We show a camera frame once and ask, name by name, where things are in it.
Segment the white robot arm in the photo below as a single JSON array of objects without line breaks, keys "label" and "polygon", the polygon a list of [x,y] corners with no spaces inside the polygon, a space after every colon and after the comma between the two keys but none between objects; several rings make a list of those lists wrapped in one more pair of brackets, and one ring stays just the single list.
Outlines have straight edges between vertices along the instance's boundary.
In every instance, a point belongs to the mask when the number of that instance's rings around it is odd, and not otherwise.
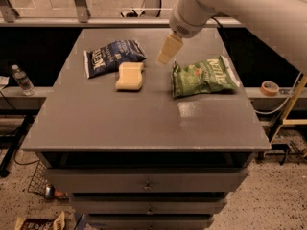
[{"label": "white robot arm", "polygon": [[166,64],[218,13],[239,21],[252,34],[307,74],[307,0],[177,0],[157,60]]}]

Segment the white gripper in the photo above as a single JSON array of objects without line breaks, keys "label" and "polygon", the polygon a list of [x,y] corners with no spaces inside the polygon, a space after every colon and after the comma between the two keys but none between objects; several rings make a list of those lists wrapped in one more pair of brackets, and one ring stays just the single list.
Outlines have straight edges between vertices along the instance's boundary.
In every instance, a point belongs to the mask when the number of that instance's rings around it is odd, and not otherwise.
[{"label": "white gripper", "polygon": [[157,56],[157,61],[167,64],[183,46],[182,38],[195,36],[211,18],[211,10],[200,4],[176,4],[170,15],[170,28]]}]

